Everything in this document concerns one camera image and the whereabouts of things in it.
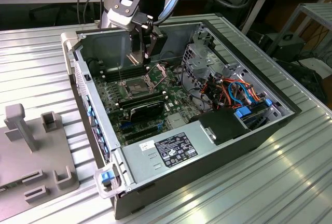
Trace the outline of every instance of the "blue latch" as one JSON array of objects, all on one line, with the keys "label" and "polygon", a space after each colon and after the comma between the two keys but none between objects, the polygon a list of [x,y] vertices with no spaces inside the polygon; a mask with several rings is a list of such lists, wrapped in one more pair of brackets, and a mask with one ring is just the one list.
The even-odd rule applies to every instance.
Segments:
[{"label": "blue latch", "polygon": [[102,184],[108,183],[115,178],[114,172],[112,170],[105,171],[102,173]]},{"label": "blue latch", "polygon": [[243,107],[238,108],[235,113],[237,114],[237,116],[239,118],[242,118],[245,115],[251,114],[251,111],[249,110],[248,107],[243,106]]},{"label": "blue latch", "polygon": [[266,99],[266,100],[265,100],[265,103],[266,103],[268,106],[272,105],[272,101],[271,101],[270,99]]},{"label": "blue latch", "polygon": [[91,111],[92,111],[92,107],[89,106],[89,107],[88,107],[88,111],[87,111],[87,114],[88,114],[89,117],[91,116]]}]

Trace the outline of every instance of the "aluminum table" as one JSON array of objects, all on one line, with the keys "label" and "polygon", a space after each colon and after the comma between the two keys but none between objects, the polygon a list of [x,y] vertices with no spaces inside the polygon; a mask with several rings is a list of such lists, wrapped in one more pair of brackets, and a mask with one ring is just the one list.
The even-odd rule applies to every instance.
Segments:
[{"label": "aluminum table", "polygon": [[[60,45],[62,32],[95,25],[0,32],[0,115],[6,104],[14,102],[24,105],[28,119],[50,110],[60,113],[80,181],[77,190],[4,223],[331,223],[332,112],[225,18],[200,15],[168,22],[202,17],[302,113],[256,150],[116,221],[110,200],[99,197],[94,185],[96,164]],[[227,50],[216,49],[231,62]]]}]

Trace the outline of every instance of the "power supply label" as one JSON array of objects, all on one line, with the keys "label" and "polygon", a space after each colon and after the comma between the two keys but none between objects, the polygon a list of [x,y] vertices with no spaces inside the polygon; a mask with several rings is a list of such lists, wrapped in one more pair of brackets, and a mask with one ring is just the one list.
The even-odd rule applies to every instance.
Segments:
[{"label": "power supply label", "polygon": [[155,146],[168,168],[198,155],[184,132],[155,142]]}]

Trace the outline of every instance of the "sticker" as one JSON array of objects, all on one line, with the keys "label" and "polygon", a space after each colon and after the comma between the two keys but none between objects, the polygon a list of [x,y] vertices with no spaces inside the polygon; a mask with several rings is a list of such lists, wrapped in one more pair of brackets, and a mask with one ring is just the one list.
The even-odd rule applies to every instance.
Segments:
[{"label": "sticker", "polygon": [[140,148],[142,151],[145,151],[145,150],[148,150],[148,149],[151,149],[151,148],[154,148],[154,141],[153,140],[150,140],[148,142],[145,142],[145,143],[141,143],[140,144]]},{"label": "sticker", "polygon": [[169,168],[198,155],[184,132],[155,142],[154,145]]}]

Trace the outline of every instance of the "blue cable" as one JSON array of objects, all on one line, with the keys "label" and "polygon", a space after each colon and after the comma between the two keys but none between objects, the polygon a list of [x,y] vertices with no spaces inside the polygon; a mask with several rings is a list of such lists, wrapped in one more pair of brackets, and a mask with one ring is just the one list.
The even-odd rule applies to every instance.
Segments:
[{"label": "blue cable", "polygon": [[233,83],[240,85],[240,87],[243,89],[243,91],[245,92],[245,95],[247,95],[247,97],[248,97],[248,99],[249,99],[250,101],[252,101],[252,102],[256,102],[255,99],[254,99],[254,98],[248,93],[248,91],[247,91],[247,89],[245,88],[245,86],[244,86],[243,84],[241,84],[240,82],[237,82],[237,81],[236,81],[236,82],[232,82],[232,83],[229,84],[229,86],[228,86],[228,92],[229,92],[229,95],[230,95],[230,97],[231,97],[234,101],[240,103],[241,106],[243,106],[242,102],[240,102],[239,100],[235,99],[234,96],[233,96],[233,94],[231,93],[231,86],[232,86]]},{"label": "blue cable", "polygon": [[243,106],[242,102],[239,101],[239,100],[237,100],[237,99],[235,99],[235,97],[233,96],[233,94],[232,94],[232,92],[231,92],[231,91],[232,91],[231,86],[232,86],[233,83],[234,83],[234,82],[232,82],[232,83],[229,84],[229,86],[228,86],[228,93],[229,93],[229,96],[230,96],[234,101],[240,103],[241,106]]}]

